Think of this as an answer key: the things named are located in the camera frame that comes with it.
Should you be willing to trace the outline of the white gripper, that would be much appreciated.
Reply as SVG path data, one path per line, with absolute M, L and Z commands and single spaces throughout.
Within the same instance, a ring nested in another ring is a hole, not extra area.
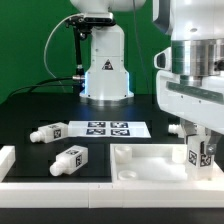
M 171 48 L 154 56 L 157 102 L 161 110 L 182 118 L 184 141 L 195 136 L 195 124 L 205 128 L 202 153 L 215 155 L 224 135 L 224 72 L 202 79 L 199 87 L 180 84 L 180 76 L 171 72 Z

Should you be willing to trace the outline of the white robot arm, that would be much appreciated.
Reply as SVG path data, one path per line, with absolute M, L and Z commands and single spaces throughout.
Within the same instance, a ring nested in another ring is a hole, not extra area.
M 124 33 L 114 11 L 146 0 L 70 0 L 92 31 L 91 66 L 85 89 L 92 101 L 119 101 L 129 93 L 121 61 Z M 213 155 L 224 135 L 224 0 L 152 0 L 152 23 L 170 37 L 168 46 L 149 33 L 159 107 L 183 121 L 185 136 L 201 139 L 199 151 Z

